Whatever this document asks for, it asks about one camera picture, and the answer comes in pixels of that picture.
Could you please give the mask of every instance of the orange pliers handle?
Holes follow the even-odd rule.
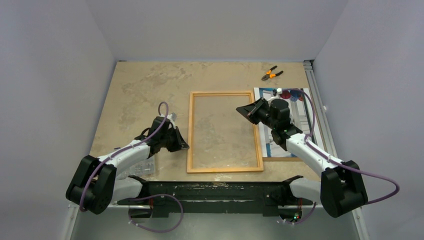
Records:
[[[275,77],[277,77],[277,76],[280,76],[282,73],[284,73],[284,71],[280,71],[280,72],[278,72],[278,73],[271,73],[274,69],[276,69],[277,68],[277,66],[273,66],[273,67],[271,67],[271,69],[270,70],[268,70],[267,72],[266,72],[266,74],[262,77],[262,81],[265,81],[265,80],[267,80],[267,79],[272,79],[272,78],[275,78]]]

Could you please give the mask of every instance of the gray wall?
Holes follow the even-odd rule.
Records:
[[[350,0],[313,66],[343,159],[400,193],[363,208],[371,239],[424,239],[424,1]],[[364,178],[370,199],[394,189]]]
[[[0,238],[57,240],[115,61],[84,0],[2,0],[0,33]]]
[[[347,0],[87,0],[119,60],[314,59]]]

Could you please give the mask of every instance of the pliers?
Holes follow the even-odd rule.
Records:
[[[279,73],[273,73],[273,74],[271,74],[271,72],[274,70],[274,69],[276,69],[277,68],[277,66],[273,66],[273,67],[271,67],[271,69],[270,70],[268,70],[267,72],[266,72],[266,74],[262,77],[262,81],[265,81],[265,80],[267,80],[267,79],[272,79],[272,78],[274,78],[274,77],[277,77],[277,76],[280,76],[284,71],[280,71]]]

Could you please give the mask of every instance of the table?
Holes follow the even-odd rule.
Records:
[[[284,70],[262,81],[272,66]],[[97,126],[90,155],[101,156],[128,144],[151,126],[158,104],[166,101],[177,114],[176,125],[187,141],[191,91],[244,91],[254,87],[308,88],[301,62],[128,62],[116,64]],[[264,161],[263,172],[190,173],[187,151],[155,156],[156,172],[147,180],[160,181],[284,181],[296,175],[319,181],[303,162]]]

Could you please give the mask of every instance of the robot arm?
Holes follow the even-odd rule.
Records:
[[[162,128],[151,139],[139,144],[159,128],[164,117],[164,115],[157,116],[150,128],[135,137],[128,145],[114,152],[100,157],[85,156],[79,163],[69,184],[66,198],[75,204],[79,204],[90,175],[101,162],[111,157],[108,163],[98,170],[97,179],[90,183],[83,202],[84,208],[95,214],[100,214],[110,202],[137,197],[142,189],[142,183],[128,176],[123,176],[120,179],[117,179],[117,176],[134,164],[151,158],[161,148],[166,148],[169,152],[189,148],[189,145],[181,137],[180,130],[175,125],[177,117],[175,113],[166,116]]]
[[[321,183],[305,178],[292,180],[289,186],[294,197],[321,203],[327,213],[334,218],[368,202],[361,174],[345,170],[327,161],[315,150],[336,163],[359,170],[358,165],[354,161],[343,162],[314,143],[307,143],[305,134],[291,123],[289,104],[286,101],[278,97],[271,101],[261,98],[236,110],[249,122],[253,124],[262,122],[271,128],[271,135],[276,144],[298,156],[321,177]]]

